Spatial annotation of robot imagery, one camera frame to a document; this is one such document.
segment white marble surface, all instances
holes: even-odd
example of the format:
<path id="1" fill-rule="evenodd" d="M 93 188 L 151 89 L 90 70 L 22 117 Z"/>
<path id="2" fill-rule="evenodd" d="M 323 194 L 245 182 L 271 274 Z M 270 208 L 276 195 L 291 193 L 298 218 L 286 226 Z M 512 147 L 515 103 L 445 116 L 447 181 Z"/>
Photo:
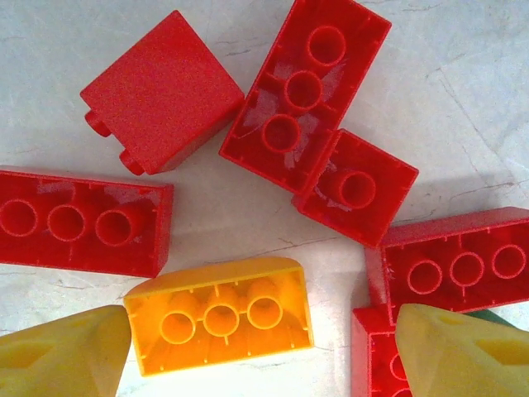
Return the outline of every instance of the white marble surface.
<path id="1" fill-rule="evenodd" d="M 0 0 L 0 164 L 128 176 L 84 122 L 79 91 L 179 9 L 247 92 L 292 0 Z M 529 207 L 529 2 L 363 1 L 393 23 L 342 126 L 421 174 L 397 223 Z M 367 303 L 362 247 L 298 214 L 290 195 L 217 151 L 176 171 L 163 272 L 274 253 L 307 274 L 316 348 L 142 379 L 118 395 L 346 396 L 350 307 Z M 105 304 L 142 280 L 0 265 L 0 334 Z M 529 306 L 500 309 L 529 329 Z"/>

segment yellow plastic piece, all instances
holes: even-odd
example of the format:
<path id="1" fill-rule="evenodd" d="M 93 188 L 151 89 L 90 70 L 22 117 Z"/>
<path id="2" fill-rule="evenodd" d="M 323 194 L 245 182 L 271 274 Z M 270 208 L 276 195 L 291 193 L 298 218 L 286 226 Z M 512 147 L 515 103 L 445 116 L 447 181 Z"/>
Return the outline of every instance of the yellow plastic piece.
<path id="1" fill-rule="evenodd" d="M 114 397 L 130 346 L 122 306 L 0 337 L 0 397 Z"/>
<path id="2" fill-rule="evenodd" d="M 142 375 L 312 347 L 303 268 L 259 258 L 176 271 L 125 296 Z"/>
<path id="3" fill-rule="evenodd" d="M 405 304 L 395 338 L 413 397 L 529 395 L 529 332 Z"/>

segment red lego brick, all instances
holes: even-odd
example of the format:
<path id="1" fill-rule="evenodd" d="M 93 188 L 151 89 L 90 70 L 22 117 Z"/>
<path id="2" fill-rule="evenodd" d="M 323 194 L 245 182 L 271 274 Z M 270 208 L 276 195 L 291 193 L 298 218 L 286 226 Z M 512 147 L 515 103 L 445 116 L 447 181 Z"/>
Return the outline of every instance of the red lego brick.
<path id="1" fill-rule="evenodd" d="M 351 395 L 412 397 L 386 308 L 354 309 L 351 323 Z"/>
<path id="2" fill-rule="evenodd" d="M 302 192 L 390 27 L 351 0 L 296 0 L 220 154 Z"/>
<path id="3" fill-rule="evenodd" d="M 336 141 L 293 204 L 309 218 L 377 246 L 418 170 L 346 130 Z"/>
<path id="4" fill-rule="evenodd" d="M 0 170 L 0 263 L 156 276 L 173 186 Z"/>
<path id="5" fill-rule="evenodd" d="M 528 237 L 529 210 L 514 207 L 392 227 L 365 250 L 371 300 L 392 323 L 402 304 L 469 312 L 529 300 Z"/>
<path id="6" fill-rule="evenodd" d="M 81 92 L 88 124 L 113 134 L 133 174 L 176 168 L 235 117 L 235 81 L 173 12 Z"/>

